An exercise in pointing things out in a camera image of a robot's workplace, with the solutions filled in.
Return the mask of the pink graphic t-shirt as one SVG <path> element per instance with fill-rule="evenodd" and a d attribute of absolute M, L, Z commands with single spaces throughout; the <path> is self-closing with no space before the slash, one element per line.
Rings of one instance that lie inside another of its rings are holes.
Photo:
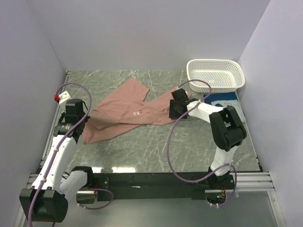
<path fill-rule="evenodd" d="M 149 88 L 130 78 L 106 96 L 90 114 L 82 134 L 84 144 L 110 140 L 141 125 L 167 125 L 169 102 L 177 87 L 160 97 L 145 102 Z"/>

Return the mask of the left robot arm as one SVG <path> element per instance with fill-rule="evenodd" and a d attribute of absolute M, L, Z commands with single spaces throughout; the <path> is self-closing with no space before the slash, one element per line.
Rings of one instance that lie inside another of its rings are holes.
<path fill-rule="evenodd" d="M 69 157 L 83 133 L 88 113 L 81 99 L 69 99 L 53 132 L 52 147 L 38 177 L 29 189 L 22 189 L 19 200 L 31 225 L 37 222 L 62 222 L 69 201 L 81 188 L 89 190 L 95 179 L 91 167 L 76 166 L 66 180 L 62 178 Z"/>

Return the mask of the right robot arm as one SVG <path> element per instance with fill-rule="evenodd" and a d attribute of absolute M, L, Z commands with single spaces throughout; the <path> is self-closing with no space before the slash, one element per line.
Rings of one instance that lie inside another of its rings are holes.
<path fill-rule="evenodd" d="M 237 109 L 233 106 L 220 107 L 195 98 L 190 99 L 182 88 L 171 94 L 169 118 L 181 120 L 192 116 L 211 125 L 216 153 L 210 165 L 213 174 L 208 176 L 208 184 L 214 189 L 220 188 L 224 184 L 224 175 L 230 170 L 235 151 L 247 137 Z"/>

